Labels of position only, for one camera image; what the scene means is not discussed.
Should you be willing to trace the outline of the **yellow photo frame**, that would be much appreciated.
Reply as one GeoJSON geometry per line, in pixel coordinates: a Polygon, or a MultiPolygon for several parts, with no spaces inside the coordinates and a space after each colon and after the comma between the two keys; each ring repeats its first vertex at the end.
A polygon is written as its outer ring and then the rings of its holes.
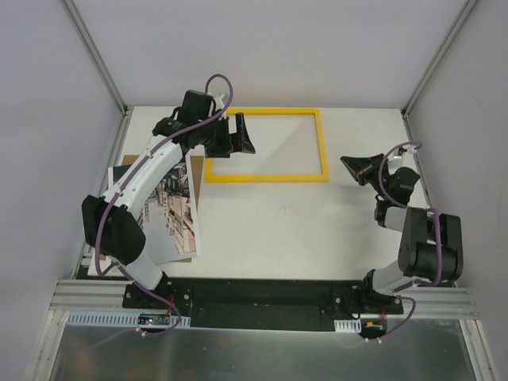
{"type": "Polygon", "coordinates": [[[325,183],[329,181],[329,161],[325,147],[325,134],[322,125],[321,111],[315,108],[233,108],[229,115],[243,113],[246,115],[307,115],[315,117],[318,143],[321,156],[321,175],[213,175],[212,161],[206,161],[205,181],[214,184],[232,183],[325,183]]]}

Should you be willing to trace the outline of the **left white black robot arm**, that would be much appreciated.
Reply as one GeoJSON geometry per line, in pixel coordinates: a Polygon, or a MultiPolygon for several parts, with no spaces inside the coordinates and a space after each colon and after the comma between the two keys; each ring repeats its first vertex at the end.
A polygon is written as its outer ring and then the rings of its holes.
{"type": "Polygon", "coordinates": [[[229,131],[228,104],[220,97],[189,90],[183,104],[158,121],[144,151],[127,172],[100,196],[88,195],[82,203],[85,241],[97,255],[120,264],[142,288],[140,299],[158,309],[167,301],[167,276],[146,249],[147,238],[137,220],[157,184],[193,148],[201,145],[212,158],[236,152],[253,154],[244,114],[235,115],[236,131],[229,131]]]}

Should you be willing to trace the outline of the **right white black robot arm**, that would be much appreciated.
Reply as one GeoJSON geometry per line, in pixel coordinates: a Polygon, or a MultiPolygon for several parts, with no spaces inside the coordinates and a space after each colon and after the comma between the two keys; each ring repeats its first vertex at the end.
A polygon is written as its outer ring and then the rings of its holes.
{"type": "Polygon", "coordinates": [[[460,218],[409,205],[420,175],[410,167],[390,173],[383,154],[342,156],[341,162],[358,185],[375,190],[378,226],[402,234],[397,260],[364,276],[355,292],[359,308],[372,314],[394,305],[406,288],[458,280],[464,268],[460,218]]]}

